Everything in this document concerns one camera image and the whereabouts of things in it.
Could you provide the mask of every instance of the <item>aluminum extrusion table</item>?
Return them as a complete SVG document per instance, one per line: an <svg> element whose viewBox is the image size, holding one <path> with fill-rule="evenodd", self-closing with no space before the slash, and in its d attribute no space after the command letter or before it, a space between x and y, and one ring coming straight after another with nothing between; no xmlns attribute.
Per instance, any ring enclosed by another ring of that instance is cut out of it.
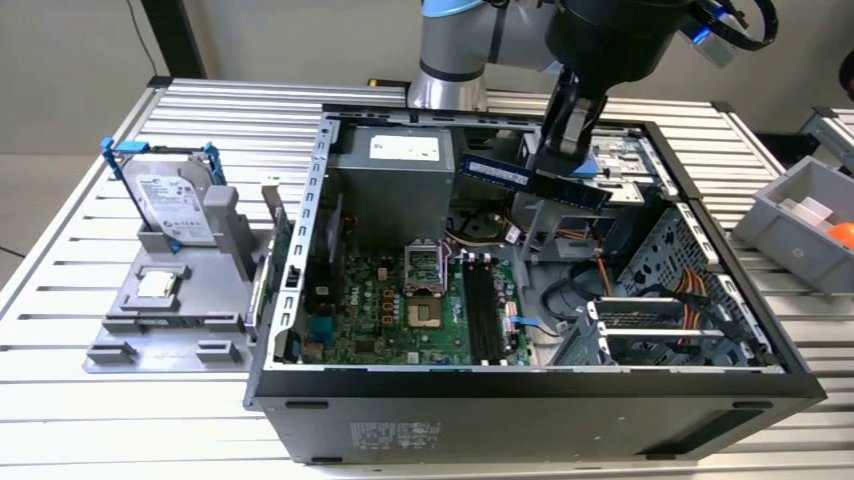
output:
<svg viewBox="0 0 854 480"><path fill-rule="evenodd" d="M540 114L546 101L543 95L491 93L490 109ZM268 226L259 182L279 176L292 215L321 103L401 106L403 90L175 80L145 90L115 136L187 147L212 141L240 193L239 210L256 226ZM715 218L731 229L751 206L752 192L782 168L738 116L718 107L611 99L604 118L658 123ZM698 464L604 465L596 471L572 463L305 467L289 462L263 415L241 407L244 373L83 371L85 348L139 248L137 226L121 186L96 159L0 292L4 479L854 478L854 297L819 296L738 244L754 281L827 390L828 399L807 412Z"/></svg>

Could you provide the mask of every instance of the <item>black robot end effector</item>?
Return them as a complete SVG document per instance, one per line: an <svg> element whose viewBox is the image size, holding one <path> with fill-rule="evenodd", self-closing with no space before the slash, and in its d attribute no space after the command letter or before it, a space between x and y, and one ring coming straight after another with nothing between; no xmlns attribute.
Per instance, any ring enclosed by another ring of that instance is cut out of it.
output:
<svg viewBox="0 0 854 480"><path fill-rule="evenodd" d="M568 175L583 164L608 89L652 73L692 1L556 1L546 44L564 67L543 119L536 169Z"/></svg>
<svg viewBox="0 0 854 480"><path fill-rule="evenodd" d="M604 95L584 95L578 80L563 67L540 127L535 168L556 175L568 175L584 163L607 102Z"/></svg>

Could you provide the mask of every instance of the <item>orange object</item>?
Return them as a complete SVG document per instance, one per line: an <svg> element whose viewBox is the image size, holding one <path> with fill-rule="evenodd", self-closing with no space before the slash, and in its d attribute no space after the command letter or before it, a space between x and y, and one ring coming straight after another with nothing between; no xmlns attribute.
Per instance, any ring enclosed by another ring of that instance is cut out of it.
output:
<svg viewBox="0 0 854 480"><path fill-rule="evenodd" d="M854 223L840 223L827 229L827 235L839 240L842 245L854 248Z"/></svg>

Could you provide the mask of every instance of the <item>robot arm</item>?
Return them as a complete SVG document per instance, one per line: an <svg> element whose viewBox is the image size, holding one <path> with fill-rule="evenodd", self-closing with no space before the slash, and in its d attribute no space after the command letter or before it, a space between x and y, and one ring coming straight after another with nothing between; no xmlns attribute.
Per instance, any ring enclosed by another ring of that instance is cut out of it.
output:
<svg viewBox="0 0 854 480"><path fill-rule="evenodd" d="M743 14L728 0L424 0L421 72L409 106L486 110L486 63L542 70L556 60L562 70L534 168L567 175L587 157L607 91L652 73L676 31L718 64L731 59L722 41L751 51L770 45L774 4L754 1L762 41L746 35Z"/></svg>

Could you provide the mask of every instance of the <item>ram slot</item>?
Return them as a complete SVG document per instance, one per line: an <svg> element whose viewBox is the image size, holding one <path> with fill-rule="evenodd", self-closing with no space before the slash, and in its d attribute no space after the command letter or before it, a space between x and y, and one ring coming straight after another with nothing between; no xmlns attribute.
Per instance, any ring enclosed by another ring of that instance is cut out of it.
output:
<svg viewBox="0 0 854 480"><path fill-rule="evenodd" d="M503 358L502 331L488 261L478 259L463 265L463 288L471 358L475 364L483 361L498 364Z"/></svg>

